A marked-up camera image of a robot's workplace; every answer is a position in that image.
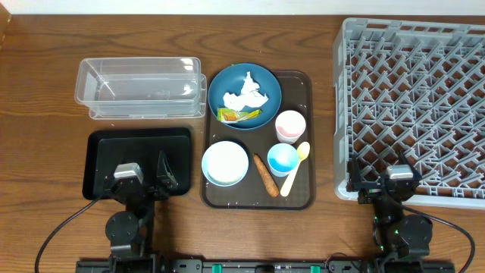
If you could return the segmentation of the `light blue plastic cup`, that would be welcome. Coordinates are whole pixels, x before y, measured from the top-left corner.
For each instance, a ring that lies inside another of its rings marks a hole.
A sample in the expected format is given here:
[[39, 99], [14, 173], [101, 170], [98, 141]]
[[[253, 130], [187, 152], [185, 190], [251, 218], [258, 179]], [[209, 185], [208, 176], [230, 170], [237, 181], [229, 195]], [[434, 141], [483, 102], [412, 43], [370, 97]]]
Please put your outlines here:
[[297, 150], [286, 143], [272, 146], [267, 155], [271, 173], [276, 177], [287, 176], [299, 163]]

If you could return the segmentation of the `black waste bin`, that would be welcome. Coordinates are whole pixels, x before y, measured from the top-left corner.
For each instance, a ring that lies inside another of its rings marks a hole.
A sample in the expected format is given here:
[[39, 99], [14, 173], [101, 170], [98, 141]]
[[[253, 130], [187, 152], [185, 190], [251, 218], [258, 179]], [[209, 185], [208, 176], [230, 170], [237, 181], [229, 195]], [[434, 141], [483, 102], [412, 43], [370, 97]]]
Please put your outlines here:
[[83, 178], [83, 197], [88, 200], [100, 196], [107, 178], [121, 164], [137, 163], [145, 182], [155, 182], [161, 173], [159, 155], [167, 158], [167, 165], [177, 182], [170, 195], [182, 196], [191, 187], [191, 133], [185, 127], [99, 130], [88, 138]]

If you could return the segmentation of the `orange carrot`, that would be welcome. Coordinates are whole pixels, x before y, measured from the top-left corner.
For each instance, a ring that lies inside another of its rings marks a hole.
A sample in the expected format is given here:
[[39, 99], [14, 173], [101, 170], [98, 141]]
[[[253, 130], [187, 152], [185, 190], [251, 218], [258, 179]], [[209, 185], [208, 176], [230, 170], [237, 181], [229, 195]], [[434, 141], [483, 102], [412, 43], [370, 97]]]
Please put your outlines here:
[[279, 189], [274, 182], [269, 170], [267, 169], [266, 165], [262, 161], [261, 157], [257, 154], [253, 155], [253, 160], [255, 163], [256, 168], [258, 169], [258, 173], [262, 179], [262, 182], [265, 186], [266, 191], [271, 197], [277, 197], [280, 192]]

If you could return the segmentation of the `white tissue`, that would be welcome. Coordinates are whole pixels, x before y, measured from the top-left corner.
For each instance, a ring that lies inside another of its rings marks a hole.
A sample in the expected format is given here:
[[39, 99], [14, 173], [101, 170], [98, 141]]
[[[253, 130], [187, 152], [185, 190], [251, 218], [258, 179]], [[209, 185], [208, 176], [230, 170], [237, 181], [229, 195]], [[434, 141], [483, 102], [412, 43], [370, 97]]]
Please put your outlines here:
[[259, 89], [260, 85], [252, 79], [252, 75], [248, 71], [239, 95], [224, 94], [224, 106], [234, 111], [242, 111], [245, 107], [259, 108], [269, 100], [267, 95], [259, 92]]

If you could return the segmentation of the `dark brown serving tray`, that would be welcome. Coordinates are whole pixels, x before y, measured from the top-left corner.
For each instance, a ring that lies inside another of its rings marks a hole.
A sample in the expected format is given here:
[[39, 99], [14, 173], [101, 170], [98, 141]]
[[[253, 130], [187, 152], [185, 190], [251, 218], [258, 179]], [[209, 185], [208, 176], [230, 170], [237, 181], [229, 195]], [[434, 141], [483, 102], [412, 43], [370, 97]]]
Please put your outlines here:
[[[306, 130], [295, 142], [314, 145], [314, 128], [312, 116], [311, 80], [301, 71], [275, 71], [282, 88], [283, 100], [281, 111], [294, 110], [302, 114], [306, 121]], [[201, 199], [214, 209], [276, 209], [305, 210], [309, 208], [316, 194], [314, 152], [310, 152], [297, 171], [292, 189], [288, 196], [272, 197], [267, 192], [258, 169], [255, 167], [253, 155], [259, 155], [263, 162], [267, 161], [269, 149], [277, 144], [275, 121], [255, 130], [237, 130], [230, 128], [208, 113], [205, 122], [205, 148], [210, 145], [229, 140], [238, 143], [245, 149], [249, 157], [249, 169], [246, 176], [237, 184], [229, 187], [219, 187], [202, 177]]]

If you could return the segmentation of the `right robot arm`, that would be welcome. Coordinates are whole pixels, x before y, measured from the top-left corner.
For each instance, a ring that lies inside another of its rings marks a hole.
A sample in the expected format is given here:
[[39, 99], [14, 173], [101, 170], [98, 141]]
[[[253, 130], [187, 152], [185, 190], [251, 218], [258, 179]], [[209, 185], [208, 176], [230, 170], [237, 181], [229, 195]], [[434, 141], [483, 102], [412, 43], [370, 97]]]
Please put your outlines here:
[[387, 167], [375, 181], [365, 182], [357, 157], [352, 157], [346, 189], [358, 194], [358, 203], [374, 208], [374, 241], [383, 251], [375, 266], [381, 271], [397, 262], [418, 264], [422, 256], [430, 253], [431, 220], [406, 215], [402, 204], [415, 195], [420, 180], [418, 171], [399, 154], [397, 165]]

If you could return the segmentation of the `grey dishwasher rack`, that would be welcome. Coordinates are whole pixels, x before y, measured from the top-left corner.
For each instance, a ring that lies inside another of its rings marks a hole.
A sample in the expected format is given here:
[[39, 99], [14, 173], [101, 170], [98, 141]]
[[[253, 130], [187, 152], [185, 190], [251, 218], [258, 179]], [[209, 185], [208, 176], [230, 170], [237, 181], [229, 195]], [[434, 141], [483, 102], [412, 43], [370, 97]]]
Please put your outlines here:
[[333, 44], [334, 192], [357, 162], [375, 181], [403, 155], [421, 174], [414, 206], [484, 207], [484, 28], [348, 18]]

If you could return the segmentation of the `pale yellow plastic spoon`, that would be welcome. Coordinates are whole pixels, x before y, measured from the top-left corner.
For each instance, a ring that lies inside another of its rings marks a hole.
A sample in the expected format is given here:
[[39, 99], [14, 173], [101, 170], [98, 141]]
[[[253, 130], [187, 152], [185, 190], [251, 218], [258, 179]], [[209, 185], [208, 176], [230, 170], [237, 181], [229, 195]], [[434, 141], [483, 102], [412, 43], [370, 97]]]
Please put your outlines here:
[[280, 189], [280, 195], [281, 196], [287, 197], [289, 195], [291, 188], [293, 186], [294, 180], [296, 178], [296, 174], [297, 174], [297, 171], [299, 169], [299, 166], [309, 156], [310, 149], [311, 149], [311, 147], [310, 147], [309, 142], [301, 143], [298, 146], [298, 148], [296, 149], [296, 151], [298, 153], [299, 160], [298, 160], [296, 167], [293, 170], [291, 170], [291, 172], [286, 177], [286, 180], [284, 181], [283, 186]]

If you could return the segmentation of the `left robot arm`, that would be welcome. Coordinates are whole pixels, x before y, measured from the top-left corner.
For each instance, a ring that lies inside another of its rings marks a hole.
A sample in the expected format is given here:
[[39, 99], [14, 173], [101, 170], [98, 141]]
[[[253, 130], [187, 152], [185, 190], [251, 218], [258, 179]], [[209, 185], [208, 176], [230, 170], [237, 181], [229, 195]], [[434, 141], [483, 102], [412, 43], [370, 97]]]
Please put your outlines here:
[[110, 240], [110, 272], [159, 272], [160, 256], [151, 248], [155, 220], [155, 202], [170, 197], [178, 187], [167, 156], [160, 151], [155, 174], [144, 177], [136, 162], [124, 163], [114, 169], [105, 181], [104, 194], [125, 205], [113, 214], [105, 225]]

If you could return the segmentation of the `clear plastic waste bin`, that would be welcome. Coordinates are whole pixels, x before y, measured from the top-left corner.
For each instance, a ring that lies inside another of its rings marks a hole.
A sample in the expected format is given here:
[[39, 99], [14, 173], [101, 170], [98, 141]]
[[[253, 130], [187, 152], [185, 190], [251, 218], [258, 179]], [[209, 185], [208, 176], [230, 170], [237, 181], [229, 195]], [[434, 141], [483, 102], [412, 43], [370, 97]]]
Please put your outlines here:
[[86, 58], [75, 101], [95, 120], [202, 118], [207, 80], [196, 57]]

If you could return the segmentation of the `yellow green snack wrapper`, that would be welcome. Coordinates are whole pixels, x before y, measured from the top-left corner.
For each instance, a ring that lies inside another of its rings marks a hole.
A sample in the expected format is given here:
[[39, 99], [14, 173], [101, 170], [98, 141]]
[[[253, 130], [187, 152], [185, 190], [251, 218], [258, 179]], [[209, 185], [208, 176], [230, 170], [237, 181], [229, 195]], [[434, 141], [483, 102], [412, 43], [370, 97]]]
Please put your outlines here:
[[260, 109], [251, 112], [243, 112], [229, 108], [219, 108], [217, 110], [217, 119], [226, 124], [239, 123], [242, 121], [252, 120], [261, 114], [262, 111]]

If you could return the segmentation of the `light blue rice bowl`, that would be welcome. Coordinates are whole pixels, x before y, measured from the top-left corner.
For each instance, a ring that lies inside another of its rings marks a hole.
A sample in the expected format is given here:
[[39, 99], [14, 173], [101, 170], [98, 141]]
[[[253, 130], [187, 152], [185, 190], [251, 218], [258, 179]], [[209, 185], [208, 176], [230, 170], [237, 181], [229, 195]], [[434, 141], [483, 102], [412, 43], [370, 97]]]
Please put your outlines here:
[[241, 145], [232, 141], [220, 141], [207, 148], [202, 156], [202, 172], [205, 178], [219, 187], [239, 183], [249, 169], [249, 157]]

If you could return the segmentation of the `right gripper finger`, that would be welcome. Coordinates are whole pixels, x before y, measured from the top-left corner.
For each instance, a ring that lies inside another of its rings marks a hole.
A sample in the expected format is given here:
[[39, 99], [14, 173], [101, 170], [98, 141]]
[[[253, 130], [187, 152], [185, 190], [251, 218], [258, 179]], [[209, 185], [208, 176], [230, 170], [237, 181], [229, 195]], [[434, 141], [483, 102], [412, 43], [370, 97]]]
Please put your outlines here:
[[400, 165], [406, 165], [408, 166], [409, 171], [413, 174], [414, 177], [419, 176], [419, 172], [414, 168], [414, 166], [408, 161], [408, 159], [405, 157], [404, 152], [400, 151], [398, 154], [398, 161]]
[[358, 159], [356, 157], [352, 157], [351, 160], [351, 168], [349, 172], [349, 182], [350, 183], [361, 183], [361, 173], [360, 167], [358, 165]]

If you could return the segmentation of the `pink plastic cup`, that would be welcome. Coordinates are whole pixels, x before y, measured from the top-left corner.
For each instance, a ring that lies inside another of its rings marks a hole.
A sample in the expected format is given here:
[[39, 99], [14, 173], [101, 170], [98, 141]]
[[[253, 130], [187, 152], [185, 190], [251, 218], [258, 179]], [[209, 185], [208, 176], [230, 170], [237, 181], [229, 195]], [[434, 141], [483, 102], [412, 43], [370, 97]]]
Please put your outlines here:
[[275, 128], [281, 143], [294, 144], [305, 132], [306, 120], [297, 111], [283, 111], [276, 118]]

